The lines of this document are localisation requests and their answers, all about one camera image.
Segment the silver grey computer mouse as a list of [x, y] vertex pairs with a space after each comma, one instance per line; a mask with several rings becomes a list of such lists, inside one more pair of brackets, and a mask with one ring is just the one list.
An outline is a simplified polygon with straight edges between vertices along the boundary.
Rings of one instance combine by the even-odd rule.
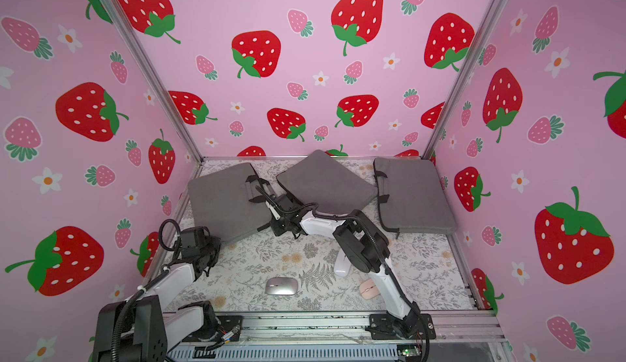
[[298, 281], [292, 277], [273, 277], [265, 286], [265, 293], [275, 296], [291, 296], [298, 293]]

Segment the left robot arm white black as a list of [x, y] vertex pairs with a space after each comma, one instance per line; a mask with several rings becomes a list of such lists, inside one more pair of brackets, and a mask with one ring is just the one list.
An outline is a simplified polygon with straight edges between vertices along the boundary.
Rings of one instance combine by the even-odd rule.
[[188, 336], [209, 342], [213, 351], [232, 334], [225, 331], [211, 303], [190, 303], [173, 314], [164, 310], [189, 285], [208, 274], [218, 262], [221, 241], [206, 226], [181, 229], [173, 219], [174, 244], [164, 243], [163, 232], [151, 233], [137, 252], [138, 268], [148, 270], [158, 249], [172, 254], [156, 277], [125, 300], [110, 303], [99, 312], [91, 339], [93, 361], [168, 361], [169, 352]]

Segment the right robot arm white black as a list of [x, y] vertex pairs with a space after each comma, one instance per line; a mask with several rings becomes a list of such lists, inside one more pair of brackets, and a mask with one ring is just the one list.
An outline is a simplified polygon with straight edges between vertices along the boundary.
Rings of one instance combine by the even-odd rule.
[[431, 339], [429, 322], [419, 306], [409, 300], [393, 270], [389, 240], [360, 210], [347, 215], [319, 212], [319, 205], [299, 205], [285, 195], [277, 197], [256, 188], [272, 213], [271, 228], [276, 236], [325, 236], [334, 239], [352, 267], [367, 274], [385, 303], [384, 315], [371, 316], [366, 328], [374, 339]]

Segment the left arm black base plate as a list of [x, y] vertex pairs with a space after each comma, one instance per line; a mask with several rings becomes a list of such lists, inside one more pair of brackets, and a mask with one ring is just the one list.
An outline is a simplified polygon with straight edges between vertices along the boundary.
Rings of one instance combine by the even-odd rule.
[[202, 342], [238, 342], [243, 316], [217, 316], [215, 323], [205, 323], [194, 336]]

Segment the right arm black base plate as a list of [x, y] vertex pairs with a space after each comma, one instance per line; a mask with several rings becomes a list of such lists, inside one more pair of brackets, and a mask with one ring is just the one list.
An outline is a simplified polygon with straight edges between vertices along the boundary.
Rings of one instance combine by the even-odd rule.
[[390, 313], [372, 314], [365, 327], [374, 340], [412, 340], [425, 341], [436, 339], [435, 326], [430, 315], [410, 313], [404, 319], [398, 319]]

